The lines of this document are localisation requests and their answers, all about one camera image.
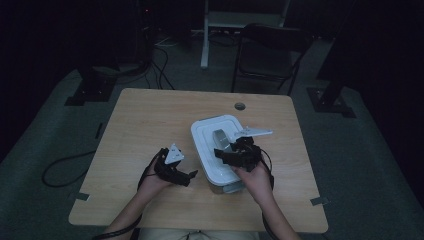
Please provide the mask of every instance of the person's right hand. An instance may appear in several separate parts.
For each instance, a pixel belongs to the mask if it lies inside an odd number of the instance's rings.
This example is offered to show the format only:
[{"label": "person's right hand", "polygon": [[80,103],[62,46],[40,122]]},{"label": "person's right hand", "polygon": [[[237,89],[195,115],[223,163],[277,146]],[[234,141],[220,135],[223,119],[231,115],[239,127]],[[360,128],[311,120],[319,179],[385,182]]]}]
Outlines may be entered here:
[{"label": "person's right hand", "polygon": [[231,168],[243,181],[247,190],[259,205],[273,199],[270,176],[262,162],[259,162],[251,172],[246,172],[243,168]]}]

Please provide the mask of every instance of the gray carpet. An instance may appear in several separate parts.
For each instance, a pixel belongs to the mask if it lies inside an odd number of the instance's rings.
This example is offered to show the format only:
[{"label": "gray carpet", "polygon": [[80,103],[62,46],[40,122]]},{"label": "gray carpet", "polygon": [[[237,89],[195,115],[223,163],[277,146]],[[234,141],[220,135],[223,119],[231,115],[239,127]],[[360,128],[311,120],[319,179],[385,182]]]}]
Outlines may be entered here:
[{"label": "gray carpet", "polygon": [[[228,38],[214,38],[231,43]],[[191,46],[162,43],[169,55],[166,76],[177,90],[229,92],[235,47],[211,44],[209,68],[200,68],[201,39]],[[316,76],[331,43],[317,40],[302,62],[292,98],[298,114],[329,223],[325,234],[301,233],[303,239],[424,239],[424,212],[414,198],[360,95],[344,89],[342,96],[357,118],[316,113],[307,87],[325,87]],[[162,66],[165,55],[155,51]],[[55,159],[95,150],[100,123],[107,123],[119,93],[127,87],[156,88],[155,73],[122,77],[109,102],[64,106],[80,82],[76,71],[52,92],[37,117],[0,165],[0,239],[90,239],[104,227],[72,226],[68,215],[82,179],[63,188],[49,188],[40,178]],[[169,89],[165,81],[164,88]],[[237,85],[236,92],[284,94],[274,86]],[[51,182],[72,179],[89,167],[92,155],[54,167]]]}]

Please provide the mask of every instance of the person's lap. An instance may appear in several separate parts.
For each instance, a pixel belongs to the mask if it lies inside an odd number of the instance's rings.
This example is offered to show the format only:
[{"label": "person's lap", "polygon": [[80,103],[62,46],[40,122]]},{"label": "person's lap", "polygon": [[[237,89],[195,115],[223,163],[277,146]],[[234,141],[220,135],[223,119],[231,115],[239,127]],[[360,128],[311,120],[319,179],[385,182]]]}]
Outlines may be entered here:
[{"label": "person's lap", "polygon": [[139,240],[259,240],[257,232],[142,228]]}]

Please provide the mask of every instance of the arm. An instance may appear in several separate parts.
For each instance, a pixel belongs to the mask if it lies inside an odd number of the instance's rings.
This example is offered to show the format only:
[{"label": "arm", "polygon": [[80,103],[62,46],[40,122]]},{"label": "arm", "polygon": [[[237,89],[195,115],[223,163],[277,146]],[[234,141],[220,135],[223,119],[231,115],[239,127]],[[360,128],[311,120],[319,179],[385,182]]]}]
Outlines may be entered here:
[{"label": "arm", "polygon": [[[151,164],[148,174],[154,174],[154,165]],[[142,213],[147,204],[159,194],[165,187],[171,183],[163,181],[157,175],[148,176],[144,179],[140,188],[134,197],[128,202],[125,208],[118,214],[113,222],[106,228],[105,233],[118,231],[130,226]],[[116,236],[114,240],[130,239],[133,231],[129,231],[123,235]]]},{"label": "arm", "polygon": [[258,203],[272,232],[278,239],[300,239],[281,212],[272,193],[269,175],[262,162],[251,172],[241,168],[232,168],[246,185],[253,199]]}]

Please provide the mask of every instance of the small round object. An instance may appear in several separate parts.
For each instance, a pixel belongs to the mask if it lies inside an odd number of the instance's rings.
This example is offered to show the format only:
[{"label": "small round object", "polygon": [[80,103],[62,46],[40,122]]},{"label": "small round object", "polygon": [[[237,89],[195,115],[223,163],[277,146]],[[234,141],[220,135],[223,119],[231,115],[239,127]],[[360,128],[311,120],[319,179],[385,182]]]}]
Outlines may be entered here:
[{"label": "small round object", "polygon": [[234,104],[234,107],[239,111],[243,111],[244,109],[246,109],[246,105],[241,102]]}]

